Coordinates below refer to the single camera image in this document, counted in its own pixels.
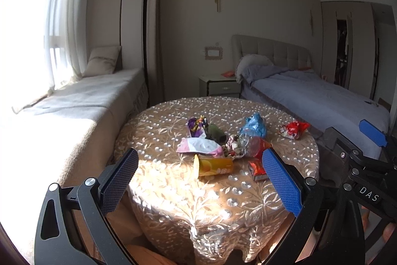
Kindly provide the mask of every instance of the candy wrapper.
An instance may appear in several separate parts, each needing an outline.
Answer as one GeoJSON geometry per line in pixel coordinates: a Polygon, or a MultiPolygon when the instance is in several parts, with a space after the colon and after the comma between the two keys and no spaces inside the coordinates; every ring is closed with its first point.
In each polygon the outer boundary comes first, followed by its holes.
{"type": "Polygon", "coordinates": [[[240,136],[259,136],[265,138],[266,127],[265,121],[262,119],[259,113],[254,113],[251,117],[245,119],[246,124],[240,130],[240,136]]]}
{"type": "Polygon", "coordinates": [[[182,138],[181,145],[176,151],[178,153],[201,153],[215,157],[224,156],[222,146],[215,141],[201,137],[182,138]]]}
{"type": "Polygon", "coordinates": [[[189,128],[190,137],[206,138],[208,133],[208,120],[201,115],[200,118],[193,117],[188,120],[187,128],[189,128]]]}
{"type": "Polygon", "coordinates": [[[242,158],[244,155],[241,149],[238,147],[238,136],[229,135],[229,139],[225,145],[223,145],[225,156],[235,158],[242,158]]]}
{"type": "Polygon", "coordinates": [[[248,161],[248,169],[254,181],[267,180],[269,178],[260,160],[248,161]]]}
{"type": "Polygon", "coordinates": [[[293,121],[288,125],[279,126],[278,132],[283,137],[290,139],[299,139],[299,137],[309,126],[310,126],[309,123],[301,123],[299,121],[293,121]]]}

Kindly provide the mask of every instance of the beige pillow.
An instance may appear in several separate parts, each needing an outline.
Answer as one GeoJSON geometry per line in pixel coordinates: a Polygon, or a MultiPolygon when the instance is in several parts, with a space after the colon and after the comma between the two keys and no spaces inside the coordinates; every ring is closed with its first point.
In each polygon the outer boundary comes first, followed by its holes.
{"type": "Polygon", "coordinates": [[[111,75],[116,66],[121,46],[105,46],[92,49],[83,77],[111,75]]]}
{"type": "Polygon", "coordinates": [[[243,70],[250,66],[250,65],[274,65],[273,62],[266,56],[264,55],[259,55],[259,54],[247,54],[244,55],[241,59],[240,62],[237,66],[236,69],[236,79],[237,82],[241,82],[241,74],[243,73],[243,70]]]}

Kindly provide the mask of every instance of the wardrobe door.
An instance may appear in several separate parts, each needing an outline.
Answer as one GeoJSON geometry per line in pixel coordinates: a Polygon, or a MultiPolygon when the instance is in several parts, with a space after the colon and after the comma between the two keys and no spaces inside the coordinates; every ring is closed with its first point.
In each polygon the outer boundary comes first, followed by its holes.
{"type": "Polygon", "coordinates": [[[337,55],[337,21],[335,2],[322,2],[323,16],[323,56],[321,64],[321,76],[326,77],[330,83],[335,79],[336,55],[337,55]]]}
{"type": "Polygon", "coordinates": [[[353,22],[349,16],[347,18],[347,71],[345,88],[349,89],[350,75],[351,75],[351,64],[353,59],[353,22]]]}
{"type": "Polygon", "coordinates": [[[353,58],[349,90],[370,98],[375,65],[375,27],[368,2],[349,2],[353,22],[353,58]]]}

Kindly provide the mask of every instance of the purple candy wrapper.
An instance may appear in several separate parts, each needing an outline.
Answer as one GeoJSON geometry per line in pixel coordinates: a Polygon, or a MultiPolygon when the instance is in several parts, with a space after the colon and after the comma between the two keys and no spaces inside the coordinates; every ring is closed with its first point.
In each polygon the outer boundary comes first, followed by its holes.
{"type": "Polygon", "coordinates": [[[189,129],[190,137],[207,137],[208,121],[203,115],[200,118],[193,117],[188,120],[187,128],[189,129]]]}

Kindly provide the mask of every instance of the window seat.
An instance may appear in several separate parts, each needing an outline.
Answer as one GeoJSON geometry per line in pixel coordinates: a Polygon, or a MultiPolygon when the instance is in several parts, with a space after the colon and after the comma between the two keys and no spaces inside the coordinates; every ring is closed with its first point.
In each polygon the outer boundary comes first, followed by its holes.
{"type": "MultiPolygon", "coordinates": [[[[97,177],[126,119],[146,109],[147,102],[143,70],[122,70],[59,89],[15,115],[2,130],[0,221],[31,264],[48,186],[75,186],[97,177]]],[[[93,245],[87,248],[91,252],[93,245]]]]}

